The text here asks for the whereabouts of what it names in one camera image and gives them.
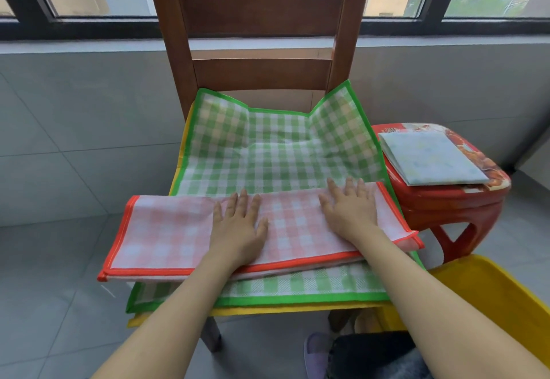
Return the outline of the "person's left hand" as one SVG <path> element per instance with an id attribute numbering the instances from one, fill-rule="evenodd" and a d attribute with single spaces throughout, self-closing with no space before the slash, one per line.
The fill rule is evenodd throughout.
<path id="1" fill-rule="evenodd" d="M 249 197 L 247 213 L 244 218 L 237 217 L 237 196 L 230 195 L 223 210 L 224 223 L 221 229 L 211 230 L 210 247 L 206 259 L 217 262 L 220 266 L 236 271 L 256 260 L 263 248 L 255 245 L 255 235 L 261 207 L 261 197 Z"/>

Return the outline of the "person's right hand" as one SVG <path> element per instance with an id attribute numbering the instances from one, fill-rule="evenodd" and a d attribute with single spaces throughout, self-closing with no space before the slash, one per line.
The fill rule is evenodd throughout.
<path id="1" fill-rule="evenodd" d="M 340 188 L 332 178 L 327 178 L 328 197 L 337 214 L 335 226 L 328 227 L 336 235 L 361 249 L 369 236 L 378 230 L 377 211 L 376 204 L 368 201 L 367 184 L 359 179 L 354 185 L 355 196 L 348 197 L 344 194 L 344 187 Z"/>

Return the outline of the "red checked cloth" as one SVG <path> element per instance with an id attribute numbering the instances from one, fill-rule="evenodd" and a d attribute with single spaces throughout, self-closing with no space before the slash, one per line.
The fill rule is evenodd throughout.
<path id="1" fill-rule="evenodd" d="M 269 222 L 259 257 L 231 279 L 256 279 L 363 261 L 327 226 L 318 196 L 325 188 L 260 194 L 258 217 Z M 213 207 L 228 198 L 133 196 L 97 277 L 140 282 L 184 280 L 209 249 Z"/>

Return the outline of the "person's left forearm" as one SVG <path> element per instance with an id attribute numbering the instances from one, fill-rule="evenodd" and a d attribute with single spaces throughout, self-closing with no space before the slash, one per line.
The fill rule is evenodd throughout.
<path id="1" fill-rule="evenodd" d="M 206 320 L 230 276 L 258 251 L 208 251 L 172 296 L 102 364 L 91 379 L 183 379 Z"/>

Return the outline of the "person's right forearm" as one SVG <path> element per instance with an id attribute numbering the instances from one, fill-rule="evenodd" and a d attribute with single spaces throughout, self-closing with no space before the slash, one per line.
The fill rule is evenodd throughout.
<path id="1" fill-rule="evenodd" d="M 550 379 L 550 369 L 422 270 L 375 225 L 351 242 L 380 278 L 435 379 Z"/>

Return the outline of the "green checked cloth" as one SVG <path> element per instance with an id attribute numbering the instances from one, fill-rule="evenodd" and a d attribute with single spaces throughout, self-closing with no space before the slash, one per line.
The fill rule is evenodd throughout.
<path id="1" fill-rule="evenodd" d="M 380 144 L 349 82 L 303 114 L 253 109 L 201 89 L 182 140 L 170 196 L 229 198 L 242 188 L 260 194 L 326 188 L 326 178 L 376 182 L 378 223 L 400 248 L 423 247 L 402 218 Z M 153 311 L 180 280 L 140 282 L 128 313 Z M 216 308 L 388 300 L 365 261 L 256 279 L 232 280 Z"/>

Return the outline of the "folded pale blue cloth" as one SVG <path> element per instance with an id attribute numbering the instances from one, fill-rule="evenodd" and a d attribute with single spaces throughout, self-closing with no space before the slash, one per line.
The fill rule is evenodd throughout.
<path id="1" fill-rule="evenodd" d="M 382 150 L 408 186 L 476 185 L 489 181 L 444 133 L 381 132 Z"/>

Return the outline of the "red plastic stool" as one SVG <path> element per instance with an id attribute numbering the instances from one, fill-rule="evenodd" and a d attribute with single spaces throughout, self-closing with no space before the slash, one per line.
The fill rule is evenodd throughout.
<path id="1" fill-rule="evenodd" d="M 438 131 L 488 177 L 482 185 L 409 187 L 385 158 L 389 181 L 406 222 L 417 231 L 431 230 L 443 250 L 443 263 L 470 255 L 495 225 L 512 187 L 508 174 L 456 132 L 437 124 L 378 124 L 380 133 Z"/>

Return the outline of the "purple slipper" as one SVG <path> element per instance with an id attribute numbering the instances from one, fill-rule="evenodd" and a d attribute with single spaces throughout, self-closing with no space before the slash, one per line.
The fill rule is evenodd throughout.
<path id="1" fill-rule="evenodd" d="M 315 332 L 304 342 L 306 379 L 325 379 L 328 355 L 333 339 L 329 334 Z"/>

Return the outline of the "person's dark trouser leg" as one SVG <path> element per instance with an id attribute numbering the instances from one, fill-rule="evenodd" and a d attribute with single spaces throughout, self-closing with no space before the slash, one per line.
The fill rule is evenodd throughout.
<path id="1" fill-rule="evenodd" d="M 434 379 L 406 331 L 348 334 L 328 353 L 325 379 Z"/>

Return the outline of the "brown wooden chair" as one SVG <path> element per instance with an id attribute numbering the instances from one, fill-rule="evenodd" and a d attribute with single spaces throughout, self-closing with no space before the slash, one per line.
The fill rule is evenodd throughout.
<path id="1" fill-rule="evenodd" d="M 348 80 L 366 0 L 154 0 L 183 117 L 200 88 L 324 90 Z M 334 37 L 332 57 L 193 60 L 189 37 Z"/>

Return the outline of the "black window frame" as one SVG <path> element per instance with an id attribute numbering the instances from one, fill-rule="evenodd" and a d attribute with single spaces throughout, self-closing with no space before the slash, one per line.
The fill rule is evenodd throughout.
<path id="1" fill-rule="evenodd" d="M 0 42 L 18 40 L 160 39 L 153 18 L 55 18 L 46 0 L 6 0 L 15 19 L 0 19 Z M 351 20 L 351 32 L 362 36 L 550 36 L 550 19 L 447 18 L 451 0 L 423 0 L 419 16 Z M 160 14 L 174 21 L 181 16 L 182 32 L 192 39 L 335 37 L 344 25 L 347 0 L 175 0 L 175 13 Z"/>

